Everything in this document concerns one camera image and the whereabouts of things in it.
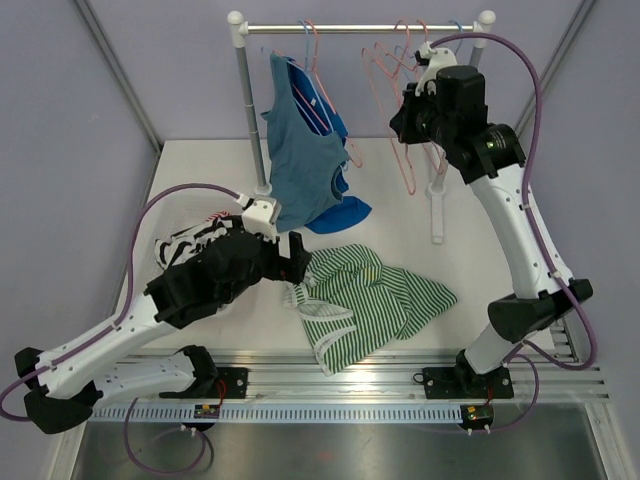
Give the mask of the black striped tank top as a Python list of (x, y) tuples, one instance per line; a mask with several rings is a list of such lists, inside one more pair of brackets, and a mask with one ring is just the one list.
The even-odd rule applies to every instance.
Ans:
[(205, 220), (164, 239), (157, 239), (154, 244), (156, 263), (162, 270), (185, 263), (225, 236), (235, 226), (235, 220), (233, 215), (212, 222)]

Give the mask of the red striped tank top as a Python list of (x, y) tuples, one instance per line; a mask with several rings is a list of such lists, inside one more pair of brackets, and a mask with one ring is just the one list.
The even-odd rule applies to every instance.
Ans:
[(219, 219), (223, 219), (228, 216), (230, 216), (230, 213), (228, 211), (219, 211), (207, 217), (206, 221), (207, 222), (217, 221)]

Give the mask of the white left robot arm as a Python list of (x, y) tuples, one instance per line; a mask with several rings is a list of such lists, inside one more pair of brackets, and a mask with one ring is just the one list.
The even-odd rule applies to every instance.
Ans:
[(277, 242), (234, 229), (185, 262), (167, 268), (114, 315), (49, 351), (25, 348), (15, 357), (18, 383), (27, 386), (22, 416), (45, 434), (70, 430), (95, 410), (145, 395), (203, 398), (215, 388), (216, 366), (205, 348), (187, 345), (157, 361), (123, 364), (139, 348), (213, 316), (263, 279), (299, 284), (311, 260), (302, 236)]

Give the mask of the green striped tank top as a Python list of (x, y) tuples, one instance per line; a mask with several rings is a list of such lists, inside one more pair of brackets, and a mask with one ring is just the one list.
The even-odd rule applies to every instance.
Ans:
[(414, 337), (457, 302), (446, 285), (388, 266), (359, 244), (314, 251), (303, 281), (283, 295), (327, 376)]

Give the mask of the pink hanger of black top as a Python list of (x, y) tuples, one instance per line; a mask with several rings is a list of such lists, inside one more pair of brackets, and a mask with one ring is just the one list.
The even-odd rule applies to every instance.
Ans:
[[(395, 33), (404, 35), (404, 44), (396, 45), (393, 50), (376, 41), (369, 52), (366, 61), (367, 75), (371, 91), (373, 92), (379, 115), (388, 121), (388, 139), (399, 167), (407, 193), (413, 196), (416, 193), (417, 183), (413, 163), (409, 154), (410, 140), (415, 140), (411, 127), (407, 124), (407, 114), (410, 112), (406, 102), (406, 87), (415, 87), (419, 80), (419, 64), (415, 60), (412, 50), (411, 28), (405, 20), (399, 20), (392, 29)], [(380, 99), (373, 68), (376, 67), (386, 78), (393, 91), (397, 105), (396, 112), (388, 115)]]

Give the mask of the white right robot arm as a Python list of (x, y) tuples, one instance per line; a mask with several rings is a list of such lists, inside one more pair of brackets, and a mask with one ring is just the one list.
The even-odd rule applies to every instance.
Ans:
[(487, 307), (488, 326), (445, 374), (452, 398), (497, 394), (504, 361), (531, 335), (593, 295), (554, 249), (529, 182), (514, 130), (488, 120), (485, 78), (473, 66), (427, 69), (406, 86), (390, 126), (400, 142), (440, 147), (484, 208), (507, 261), (511, 294)]

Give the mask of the pink hanger of green top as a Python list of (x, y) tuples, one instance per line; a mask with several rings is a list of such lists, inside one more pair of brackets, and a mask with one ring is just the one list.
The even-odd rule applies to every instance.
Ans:
[(361, 50), (361, 62), (404, 189), (408, 195), (413, 196), (416, 193), (416, 177), (411, 159), (389, 126), (390, 118), (402, 105), (399, 81), (406, 67), (408, 50), (412, 46), (411, 33), (405, 21), (399, 21), (394, 30), (402, 33), (398, 49), (394, 50), (381, 41), (375, 41), (371, 47)]

